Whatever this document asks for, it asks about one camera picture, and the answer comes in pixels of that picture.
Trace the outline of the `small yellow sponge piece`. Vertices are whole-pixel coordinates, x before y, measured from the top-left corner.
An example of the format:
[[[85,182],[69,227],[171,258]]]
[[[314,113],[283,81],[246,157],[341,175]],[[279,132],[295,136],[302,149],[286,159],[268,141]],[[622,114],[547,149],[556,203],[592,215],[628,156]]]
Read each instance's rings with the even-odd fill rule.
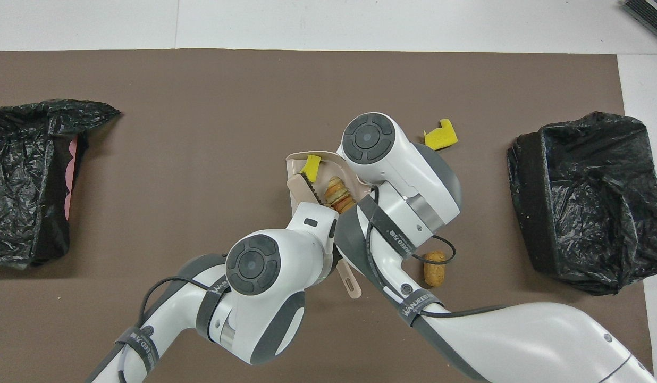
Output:
[[[319,167],[321,166],[321,156],[309,154],[307,155],[306,162],[301,168],[301,174],[304,175],[312,184],[318,178]]]

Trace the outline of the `beige plastic dustpan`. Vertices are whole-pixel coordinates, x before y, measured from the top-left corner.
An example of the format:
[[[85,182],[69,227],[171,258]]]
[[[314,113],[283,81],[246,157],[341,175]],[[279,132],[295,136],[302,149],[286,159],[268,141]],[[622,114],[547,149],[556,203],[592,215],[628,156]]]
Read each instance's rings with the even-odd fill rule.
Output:
[[[322,204],[327,205],[325,192],[330,179],[334,176],[339,177],[343,181],[345,188],[350,192],[356,202],[370,193],[370,185],[362,182],[352,169],[348,167],[347,162],[341,156],[331,151],[301,151],[288,155],[285,158],[285,169],[287,170],[288,179],[291,179],[295,174],[302,171],[309,155],[316,155],[321,158],[316,181],[313,182],[313,190]]]

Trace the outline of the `striped orange bread piece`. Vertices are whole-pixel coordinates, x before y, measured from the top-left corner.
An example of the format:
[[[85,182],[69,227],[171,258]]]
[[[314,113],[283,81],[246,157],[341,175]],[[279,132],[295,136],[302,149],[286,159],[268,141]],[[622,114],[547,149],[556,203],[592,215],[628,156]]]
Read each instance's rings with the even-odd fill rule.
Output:
[[[339,215],[356,205],[356,201],[347,189],[344,181],[338,176],[333,176],[329,179],[324,197],[326,199],[325,206],[331,207]]]

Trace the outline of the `black bag-lined trash bin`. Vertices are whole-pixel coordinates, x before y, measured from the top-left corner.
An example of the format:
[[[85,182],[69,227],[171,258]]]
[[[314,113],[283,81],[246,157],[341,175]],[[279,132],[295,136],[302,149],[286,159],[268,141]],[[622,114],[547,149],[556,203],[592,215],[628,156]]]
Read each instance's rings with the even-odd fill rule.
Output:
[[[535,271],[593,296],[657,275],[657,176],[640,120],[547,124],[513,141],[507,165]]]

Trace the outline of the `brown table mat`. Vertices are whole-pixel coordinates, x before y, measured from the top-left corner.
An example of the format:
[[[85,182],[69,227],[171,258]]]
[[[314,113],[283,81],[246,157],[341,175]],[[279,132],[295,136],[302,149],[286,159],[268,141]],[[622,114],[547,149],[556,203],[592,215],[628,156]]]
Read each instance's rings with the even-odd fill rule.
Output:
[[[336,150],[372,111],[412,141],[445,118],[458,135],[440,151],[463,201],[441,230],[458,251],[434,290],[448,308],[568,304],[655,369],[642,282],[595,297],[536,272],[509,191],[507,150],[520,134],[625,113],[614,55],[0,52],[0,106],[63,98],[122,114],[89,135],[68,254],[0,268],[0,383],[83,383],[156,281],[288,224],[289,154]]]

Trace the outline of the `large notched yellow sponge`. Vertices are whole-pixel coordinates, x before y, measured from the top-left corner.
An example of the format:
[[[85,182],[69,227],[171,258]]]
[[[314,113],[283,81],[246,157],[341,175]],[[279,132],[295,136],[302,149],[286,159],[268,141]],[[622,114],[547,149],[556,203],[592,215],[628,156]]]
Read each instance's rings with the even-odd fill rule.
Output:
[[[438,128],[430,132],[423,132],[424,145],[437,151],[449,146],[455,145],[458,142],[457,134],[450,119],[441,119]]]

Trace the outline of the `pink bin with black bag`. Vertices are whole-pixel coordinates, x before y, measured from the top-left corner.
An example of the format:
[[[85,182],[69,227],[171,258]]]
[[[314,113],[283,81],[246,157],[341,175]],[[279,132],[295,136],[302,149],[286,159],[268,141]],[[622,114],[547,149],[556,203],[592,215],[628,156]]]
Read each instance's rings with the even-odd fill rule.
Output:
[[[50,99],[0,107],[0,267],[24,270],[70,248],[67,202],[88,134],[120,116],[103,102]]]

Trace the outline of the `dark ribbed panel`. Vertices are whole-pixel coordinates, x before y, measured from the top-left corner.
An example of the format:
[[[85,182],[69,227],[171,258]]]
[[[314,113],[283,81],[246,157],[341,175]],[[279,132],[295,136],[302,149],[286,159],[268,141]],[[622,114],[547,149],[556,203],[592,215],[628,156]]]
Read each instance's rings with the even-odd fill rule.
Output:
[[[621,7],[657,36],[657,0],[622,0]]]

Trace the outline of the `beige hand brush black bristles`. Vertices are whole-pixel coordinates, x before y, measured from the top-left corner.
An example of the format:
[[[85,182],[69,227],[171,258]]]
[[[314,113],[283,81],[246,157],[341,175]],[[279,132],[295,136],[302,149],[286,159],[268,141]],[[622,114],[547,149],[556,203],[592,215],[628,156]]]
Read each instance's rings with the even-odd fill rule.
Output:
[[[287,187],[292,196],[292,200],[296,203],[321,203],[318,195],[313,189],[312,183],[309,181],[307,176],[304,173],[295,174],[287,180]],[[334,265],[332,266],[333,271],[337,271],[339,277],[345,289],[347,290],[348,295],[352,299],[358,299],[362,295],[362,289],[359,283],[356,281],[355,275],[352,272],[352,268],[346,262],[343,257],[339,254],[338,249],[333,247],[333,260]]]

